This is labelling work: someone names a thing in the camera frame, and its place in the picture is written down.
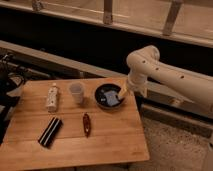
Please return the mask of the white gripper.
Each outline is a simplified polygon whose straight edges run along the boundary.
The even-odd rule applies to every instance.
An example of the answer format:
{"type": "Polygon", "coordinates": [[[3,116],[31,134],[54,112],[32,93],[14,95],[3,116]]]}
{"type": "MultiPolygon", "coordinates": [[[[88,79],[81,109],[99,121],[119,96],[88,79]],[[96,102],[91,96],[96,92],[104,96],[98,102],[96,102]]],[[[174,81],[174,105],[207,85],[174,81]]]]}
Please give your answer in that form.
{"type": "Polygon", "coordinates": [[[139,93],[143,97],[147,96],[147,88],[144,85],[140,83],[134,83],[130,79],[127,79],[126,82],[121,86],[121,90],[118,93],[118,99],[124,99],[130,92],[139,93]]]}

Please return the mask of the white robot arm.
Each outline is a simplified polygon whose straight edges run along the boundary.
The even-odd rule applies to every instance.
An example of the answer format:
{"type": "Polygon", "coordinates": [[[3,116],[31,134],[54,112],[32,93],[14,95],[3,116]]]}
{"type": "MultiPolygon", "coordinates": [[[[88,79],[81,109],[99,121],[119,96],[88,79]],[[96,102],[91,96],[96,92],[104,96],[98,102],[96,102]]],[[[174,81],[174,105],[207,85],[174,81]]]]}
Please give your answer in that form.
{"type": "Polygon", "coordinates": [[[153,45],[131,52],[126,59],[130,72],[118,99],[129,91],[144,94],[151,77],[213,113],[213,77],[164,64],[159,58],[160,52],[153,45]]]}

